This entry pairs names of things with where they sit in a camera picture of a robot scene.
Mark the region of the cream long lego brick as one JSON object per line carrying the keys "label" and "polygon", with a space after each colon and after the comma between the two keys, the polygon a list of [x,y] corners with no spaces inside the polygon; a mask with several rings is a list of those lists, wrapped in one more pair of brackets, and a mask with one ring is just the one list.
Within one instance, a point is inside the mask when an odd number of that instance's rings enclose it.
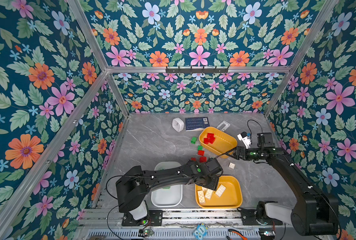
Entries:
{"label": "cream long lego brick", "polygon": [[200,205],[206,203],[206,198],[203,190],[197,191],[198,201]]}

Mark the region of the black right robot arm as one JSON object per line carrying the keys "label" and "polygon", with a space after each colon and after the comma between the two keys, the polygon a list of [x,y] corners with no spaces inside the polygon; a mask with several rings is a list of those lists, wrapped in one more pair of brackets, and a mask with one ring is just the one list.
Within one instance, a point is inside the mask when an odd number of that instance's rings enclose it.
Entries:
{"label": "black right robot arm", "polygon": [[291,155],[276,147],[271,133],[258,133],[257,140],[255,148],[247,144],[226,147],[218,155],[270,165],[288,184],[297,202],[290,208],[273,201],[260,201],[255,211],[256,221],[261,225],[279,221],[291,225],[301,236],[341,235],[338,199],[324,194],[313,184],[296,166]]}

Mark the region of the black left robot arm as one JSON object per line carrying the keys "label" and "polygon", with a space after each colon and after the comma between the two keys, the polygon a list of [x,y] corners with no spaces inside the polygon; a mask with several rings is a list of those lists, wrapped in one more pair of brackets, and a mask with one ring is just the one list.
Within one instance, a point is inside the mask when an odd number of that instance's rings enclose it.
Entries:
{"label": "black left robot arm", "polygon": [[132,167],[116,181],[118,211],[131,215],[134,221],[149,218],[144,198],[152,191],[176,185],[198,185],[210,190],[218,188],[220,176],[224,173],[217,159],[199,163],[189,160],[186,164],[166,170],[143,170]]}

